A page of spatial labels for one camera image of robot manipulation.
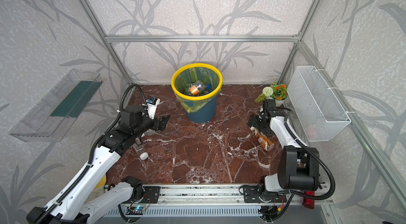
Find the pepsi blue label bottle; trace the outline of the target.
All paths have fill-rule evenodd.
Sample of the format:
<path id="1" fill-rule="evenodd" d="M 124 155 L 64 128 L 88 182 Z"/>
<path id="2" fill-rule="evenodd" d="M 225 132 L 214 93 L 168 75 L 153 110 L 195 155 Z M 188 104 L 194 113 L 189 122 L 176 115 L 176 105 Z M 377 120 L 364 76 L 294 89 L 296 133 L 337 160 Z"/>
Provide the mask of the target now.
<path id="1" fill-rule="evenodd" d="M 200 95 L 207 95 L 212 90 L 211 84 L 203 83 L 200 80 L 195 83 L 195 86 L 197 87 Z"/>

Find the clear crushed bottle white cap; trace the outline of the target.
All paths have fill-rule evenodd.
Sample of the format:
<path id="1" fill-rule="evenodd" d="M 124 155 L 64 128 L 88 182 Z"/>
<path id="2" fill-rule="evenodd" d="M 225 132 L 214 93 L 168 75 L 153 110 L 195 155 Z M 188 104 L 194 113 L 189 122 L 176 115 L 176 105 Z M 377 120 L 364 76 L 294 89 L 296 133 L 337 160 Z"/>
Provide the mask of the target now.
<path id="1" fill-rule="evenodd" d="M 149 129 L 142 134 L 142 137 L 151 136 L 151 135 L 154 135 L 155 133 L 156 133 L 156 131 Z"/>

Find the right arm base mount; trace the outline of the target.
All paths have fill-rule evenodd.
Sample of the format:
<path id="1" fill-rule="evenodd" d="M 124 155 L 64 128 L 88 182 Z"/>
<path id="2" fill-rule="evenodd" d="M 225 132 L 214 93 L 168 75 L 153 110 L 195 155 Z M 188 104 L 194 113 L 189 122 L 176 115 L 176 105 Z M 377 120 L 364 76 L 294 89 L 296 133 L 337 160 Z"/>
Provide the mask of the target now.
<path id="1" fill-rule="evenodd" d="M 284 204 L 287 201 L 285 195 L 268 192 L 260 186 L 242 185 L 239 187 L 239 193 L 247 204 Z"/>

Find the orange label orange cap bottle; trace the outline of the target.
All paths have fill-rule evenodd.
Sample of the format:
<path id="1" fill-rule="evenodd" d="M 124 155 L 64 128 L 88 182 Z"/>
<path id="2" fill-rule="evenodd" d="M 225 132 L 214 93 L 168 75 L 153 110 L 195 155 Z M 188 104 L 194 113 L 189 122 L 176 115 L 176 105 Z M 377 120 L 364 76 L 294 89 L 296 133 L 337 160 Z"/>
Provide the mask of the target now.
<path id="1" fill-rule="evenodd" d="M 196 85 L 191 85 L 188 89 L 191 96 L 198 96 L 200 94 L 200 90 Z"/>

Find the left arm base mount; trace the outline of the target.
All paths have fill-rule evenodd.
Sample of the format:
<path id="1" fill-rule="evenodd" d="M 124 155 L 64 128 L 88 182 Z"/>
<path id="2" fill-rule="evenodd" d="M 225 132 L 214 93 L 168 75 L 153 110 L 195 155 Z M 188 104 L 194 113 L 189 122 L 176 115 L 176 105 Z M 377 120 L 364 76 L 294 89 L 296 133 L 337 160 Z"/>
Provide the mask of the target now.
<path id="1" fill-rule="evenodd" d="M 160 195 L 159 186 L 136 187 L 131 197 L 125 203 L 130 204 L 157 204 Z"/>

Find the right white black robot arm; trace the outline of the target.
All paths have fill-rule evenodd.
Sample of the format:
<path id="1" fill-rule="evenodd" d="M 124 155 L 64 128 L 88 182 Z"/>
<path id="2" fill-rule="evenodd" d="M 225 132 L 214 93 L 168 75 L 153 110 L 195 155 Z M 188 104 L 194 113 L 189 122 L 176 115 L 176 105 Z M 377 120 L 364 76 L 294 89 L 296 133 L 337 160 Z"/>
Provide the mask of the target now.
<path id="1" fill-rule="evenodd" d="M 252 115 L 248 120 L 248 127 L 265 150 L 274 147 L 272 136 L 276 137 L 282 147 L 277 173 L 264 176 L 255 189 L 246 193 L 251 200 L 270 202 L 284 194 L 298 195 L 309 200 L 326 200 L 336 190 L 334 176 L 320 159 L 318 150 L 304 143 L 291 127 L 291 112 L 289 108 L 278 107 L 275 100 L 266 99 L 260 114 Z M 326 172 L 330 187 L 322 195 L 309 195 L 310 191 L 319 189 L 320 169 Z"/>

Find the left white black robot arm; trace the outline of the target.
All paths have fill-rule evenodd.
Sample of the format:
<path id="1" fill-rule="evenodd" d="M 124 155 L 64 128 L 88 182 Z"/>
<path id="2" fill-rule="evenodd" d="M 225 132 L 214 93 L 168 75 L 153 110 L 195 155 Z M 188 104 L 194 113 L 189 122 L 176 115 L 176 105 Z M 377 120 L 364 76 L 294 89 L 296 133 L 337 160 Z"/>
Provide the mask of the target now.
<path id="1" fill-rule="evenodd" d="M 35 207 L 28 213 L 28 223 L 93 224 L 114 207 L 127 201 L 140 202 L 147 195 L 142 181 L 128 176 L 105 194 L 86 201 L 98 182 L 128 149 L 135 145 L 143 151 L 141 138 L 145 132 L 166 128 L 169 117 L 155 116 L 160 99 L 142 95 L 141 105 L 124 106 L 126 96 L 133 88 L 140 89 L 140 86 L 134 83 L 127 87 L 117 118 L 93 144 L 87 163 L 45 207 Z"/>

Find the small clear bottle white cap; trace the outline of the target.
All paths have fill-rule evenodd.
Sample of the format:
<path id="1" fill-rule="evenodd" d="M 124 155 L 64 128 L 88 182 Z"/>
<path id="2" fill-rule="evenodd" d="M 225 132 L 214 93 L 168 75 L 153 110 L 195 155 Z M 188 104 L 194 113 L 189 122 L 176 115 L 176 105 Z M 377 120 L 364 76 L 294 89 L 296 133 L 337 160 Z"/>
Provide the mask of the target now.
<path id="1" fill-rule="evenodd" d="M 141 139 L 140 139 L 139 137 L 137 137 L 137 138 L 135 139 L 135 143 L 134 143 L 134 145 L 133 145 L 133 148 L 136 150 L 136 152 L 137 152 L 139 158 L 140 158 L 142 161 L 145 161 L 145 160 L 147 160 L 147 159 L 149 158 L 149 154 L 148 154 L 148 152 L 145 150 L 145 147 L 144 147 L 144 145 L 143 145 L 143 143 L 142 143 L 142 141 L 141 141 Z"/>

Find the brown tea bottle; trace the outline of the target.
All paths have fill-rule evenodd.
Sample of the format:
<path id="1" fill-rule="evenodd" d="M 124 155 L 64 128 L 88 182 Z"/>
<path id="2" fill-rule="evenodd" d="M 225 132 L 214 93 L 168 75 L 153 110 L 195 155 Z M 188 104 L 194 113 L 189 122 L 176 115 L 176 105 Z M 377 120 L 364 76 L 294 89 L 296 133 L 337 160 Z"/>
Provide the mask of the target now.
<path id="1" fill-rule="evenodd" d="M 270 140 L 266 135 L 260 132 L 255 127 L 250 127 L 250 130 L 254 133 L 258 143 L 266 150 L 267 152 L 271 151 L 274 147 L 274 142 Z"/>

